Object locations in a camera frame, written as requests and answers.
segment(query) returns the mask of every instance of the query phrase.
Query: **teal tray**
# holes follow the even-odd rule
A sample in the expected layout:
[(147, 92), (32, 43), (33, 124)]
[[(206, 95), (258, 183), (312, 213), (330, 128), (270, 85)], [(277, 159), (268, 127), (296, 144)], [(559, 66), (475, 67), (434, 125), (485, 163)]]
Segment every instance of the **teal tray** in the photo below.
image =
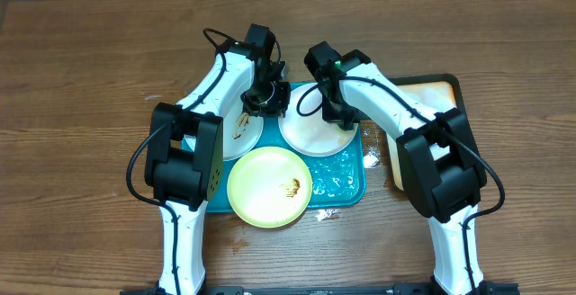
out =
[[(308, 83), (292, 83), (292, 89)], [(306, 156), (291, 148), (282, 137), (277, 118), (264, 118), (264, 130), (254, 148), (280, 147), (291, 150), (308, 165), (312, 175), (312, 197), (309, 209), (351, 206), (356, 204), (366, 191), (362, 134), (360, 129), (350, 144), (332, 156)], [(190, 150), (183, 141), (182, 148)], [(228, 201), (228, 177), (238, 160), (224, 161), (220, 188), (208, 203), (208, 213), (231, 213), (234, 210)]]

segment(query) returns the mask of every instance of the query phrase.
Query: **wood grain surface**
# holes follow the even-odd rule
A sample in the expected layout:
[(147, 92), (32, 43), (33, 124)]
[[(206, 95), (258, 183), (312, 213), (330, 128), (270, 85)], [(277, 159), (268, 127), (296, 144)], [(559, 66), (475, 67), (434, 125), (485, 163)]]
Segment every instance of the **wood grain surface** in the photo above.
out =
[(6, 7), (8, 6), (8, 1), (10, 0), (0, 0), (0, 29), (2, 28), (2, 23), (4, 22), (4, 14), (6, 12)]
[[(11, 2), (0, 31), (0, 293), (117, 294), (158, 279), (160, 214), (130, 196), (126, 165), (156, 103), (212, 66), (202, 28), (243, 38), (252, 22), (276, 34), (289, 80), (311, 80), (302, 60), (322, 40), (387, 76), (456, 75), (508, 192), (477, 222), (486, 278), (575, 292), (576, 0), (81, 0)], [(426, 281), (428, 224), (391, 188), (383, 132), (363, 133), (378, 160), (355, 206), (272, 231), (209, 215), (208, 284)], [(134, 175), (150, 195), (141, 162)], [(482, 200), (496, 202), (493, 183)]]

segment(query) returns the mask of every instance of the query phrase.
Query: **black cable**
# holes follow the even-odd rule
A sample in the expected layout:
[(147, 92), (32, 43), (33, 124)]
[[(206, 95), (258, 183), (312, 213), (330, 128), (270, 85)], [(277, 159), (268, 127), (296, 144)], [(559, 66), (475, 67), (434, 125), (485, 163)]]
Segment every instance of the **black cable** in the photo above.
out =
[(220, 54), (220, 57), (222, 58), (222, 67), (220, 68), (220, 73), (218, 73), (218, 76), (216, 77), (216, 79), (210, 84), (210, 86), (206, 89), (206, 91), (204, 93), (202, 93), (200, 96), (198, 96), (198, 99), (194, 101), (194, 103), (191, 103), (190, 105), (188, 105), (186, 108), (183, 109), (183, 112), (188, 112), (190, 110), (192, 110), (193, 108), (195, 108), (196, 106), (200, 105), (200, 103), (202, 103), (204, 101), (204, 98), (206, 98), (206, 96), (214, 89), (214, 87), (220, 82), (222, 76), (224, 76), (224, 73), (226, 72), (226, 56), (224, 56), (224, 52), (220, 51), (220, 47), (218, 46), (218, 44), (210, 37), (210, 35), (208, 34), (208, 32), (214, 33), (214, 34), (218, 34), (226, 39), (229, 40), (233, 40), (236, 42), (236, 39), (232, 38), (231, 36), (229, 36), (228, 34), (222, 33), (221, 31), (216, 31), (214, 29), (209, 29), (206, 28), (204, 30), (202, 30), (202, 34), (204, 34), (204, 37), (206, 38), (206, 40), (208, 40), (210, 42), (210, 44), (212, 46), (214, 46), (214, 48), (216, 49), (216, 52), (218, 52)]
[[(362, 77), (356, 77), (356, 76), (347, 76), (344, 78), (344, 80), (356, 80), (356, 81), (376, 85), (379, 88), (382, 88), (388, 94), (390, 94), (396, 100), (396, 102), (398, 102), (402, 106), (404, 106), (406, 108), (406, 110), (408, 110), (414, 117), (425, 122), (426, 124), (432, 122), (431, 120), (424, 117), (424, 115), (420, 114), (412, 106), (410, 106), (401, 97), (399, 97), (398, 94), (394, 93), (394, 91), (392, 91), (392, 89), (390, 87), (388, 87), (388, 86), (386, 86), (386, 85), (384, 85), (384, 84), (382, 84), (382, 83), (380, 83), (374, 79), (368, 79), (368, 78), (362, 78)], [(502, 205), (504, 204), (504, 201), (506, 199), (506, 193), (504, 192), (504, 185), (502, 184), (502, 181), (498, 178), (498, 175), (496, 174), (496, 172), (490, 167), (490, 165), (488, 165), (488, 163), (486, 161), (484, 161), (484, 159), (482, 159), (480, 157), (480, 155), (478, 155), (474, 151), (470, 150), (469, 147), (467, 147), (462, 141), (460, 141), (457, 137), (452, 135), (450, 132), (448, 132), (446, 130), (440, 130), (440, 132), (447, 139), (452, 141), (452, 143), (456, 144), (460, 149), (466, 151), (471, 156), (473, 156), (484, 167), (484, 169), (486, 169), (488, 174), (490, 174), (490, 176), (494, 180), (494, 183), (496, 183), (496, 185), (498, 186), (498, 191), (499, 191), (498, 203), (487, 210), (482, 210), (480, 212), (476, 212), (476, 213), (468, 216), (466, 219), (464, 219), (463, 224), (462, 224), (462, 236), (463, 236), (463, 242), (464, 242), (464, 258), (466, 260), (466, 271), (468, 272), (468, 277), (470, 278), (470, 284), (472, 285), (472, 291), (476, 294), (479, 294), (479, 289), (476, 288), (476, 285), (474, 282), (472, 267), (470, 266), (470, 252), (468, 249), (468, 234), (466, 233), (466, 231), (468, 229), (468, 223), (470, 223), (470, 221), (473, 219), (479, 218), (480, 216), (488, 215), (488, 214), (491, 214), (491, 213), (499, 210), (502, 207)]]
[(171, 207), (169, 207), (166, 204), (161, 203), (159, 201), (154, 201), (154, 200), (151, 200), (149, 198), (146, 198), (146, 197), (138, 194), (134, 190), (134, 186), (132, 185), (132, 170), (134, 169), (134, 165), (136, 164), (136, 160), (138, 160), (138, 157), (140, 156), (140, 154), (142, 153), (144, 148), (146, 148), (146, 146), (150, 143), (150, 141), (161, 130), (164, 130), (166, 127), (167, 127), (167, 125), (163, 124), (161, 127), (156, 129), (146, 139), (144, 139), (144, 141), (142, 141), (142, 143), (136, 149), (136, 151), (132, 155), (132, 158), (130, 159), (130, 162), (128, 163), (128, 169), (126, 169), (126, 185), (128, 185), (128, 190), (130, 191), (132, 196), (134, 196), (137, 200), (144, 201), (148, 204), (152, 204), (152, 205), (156, 205), (158, 207), (161, 207), (161, 208), (167, 210), (170, 213), (170, 215), (172, 216), (172, 222), (174, 223), (174, 240), (172, 243), (172, 274), (174, 275), (174, 282), (175, 282), (175, 286), (176, 286), (176, 295), (180, 295), (180, 282), (178, 281), (178, 266), (176, 265), (176, 247), (178, 246), (178, 217), (176, 216), (176, 213), (174, 212), (174, 210), (172, 210)]
[(282, 56), (282, 51), (280, 50), (280, 43), (278, 43), (278, 40), (276, 40), (276, 49), (278, 50), (278, 61), (276, 61), (276, 64), (280, 65), (280, 57)]
[[(228, 34), (222, 33), (221, 31), (216, 31), (214, 29), (209, 29), (209, 28), (202, 30), (204, 37), (206, 37), (206, 39), (210, 42), (210, 44), (212, 46), (214, 46), (214, 48), (216, 49), (216, 52), (218, 52), (220, 54), (220, 56), (222, 58), (222, 67), (220, 68), (220, 73), (218, 74), (218, 76), (216, 77), (214, 82), (206, 89), (206, 91), (204, 91), (204, 93), (202, 93), (202, 94), (200, 94), (200, 96), (198, 96), (197, 100), (195, 100), (192, 104), (190, 104), (189, 106), (184, 108), (183, 112), (188, 112), (188, 111), (192, 110), (194, 107), (198, 106), (200, 103), (202, 103), (204, 98), (206, 98), (206, 96), (212, 91), (212, 89), (214, 89), (214, 87), (220, 82), (222, 76), (224, 76), (224, 73), (226, 72), (226, 57), (224, 56), (224, 52), (220, 51), (218, 44), (216, 44), (216, 42), (210, 37), (208, 32), (215, 33), (215, 34), (218, 34), (218, 35), (220, 35), (226, 39), (236, 41), (234, 38), (230, 37)], [(176, 213), (174, 212), (174, 210), (172, 208), (170, 208), (169, 206), (167, 206), (165, 203), (161, 203), (159, 201), (154, 201), (152, 199), (146, 198), (146, 197), (138, 194), (136, 192), (136, 190), (134, 190), (134, 186), (132, 184), (132, 171), (134, 169), (134, 165), (136, 164), (136, 160), (138, 160), (138, 157), (140, 156), (142, 151), (146, 148), (146, 146), (150, 143), (150, 141), (161, 130), (164, 130), (166, 127), (167, 127), (167, 125), (163, 124), (158, 129), (156, 129), (154, 132), (150, 133), (150, 135), (146, 139), (144, 139), (144, 141), (142, 141), (142, 143), (139, 145), (139, 147), (136, 149), (136, 151), (134, 151), (134, 154), (132, 155), (132, 158), (130, 159), (130, 162), (128, 163), (128, 168), (126, 169), (126, 185), (128, 186), (128, 190), (130, 191), (132, 196), (134, 196), (137, 200), (144, 201), (148, 204), (161, 207), (161, 208), (167, 210), (170, 213), (170, 215), (172, 216), (172, 222), (174, 222), (174, 242), (172, 244), (172, 274), (174, 275), (176, 295), (180, 295), (180, 282), (178, 281), (178, 266), (176, 264), (176, 248), (178, 245), (178, 217), (176, 216)]]
[(318, 105), (318, 107), (312, 111), (312, 112), (307, 112), (307, 113), (303, 113), (300, 111), (300, 106), (302, 105), (302, 101), (304, 100), (304, 98), (306, 98), (306, 96), (308, 94), (310, 94), (314, 89), (316, 89), (318, 87), (318, 84), (315, 84), (314, 86), (310, 87), (309, 90), (307, 90), (302, 97), (300, 97), (300, 99), (298, 100), (298, 102), (296, 103), (296, 112), (298, 113), (298, 115), (302, 116), (302, 117), (308, 117), (311, 115), (314, 115), (317, 111), (319, 111), (322, 108), (322, 103), (320, 103), (320, 105)]

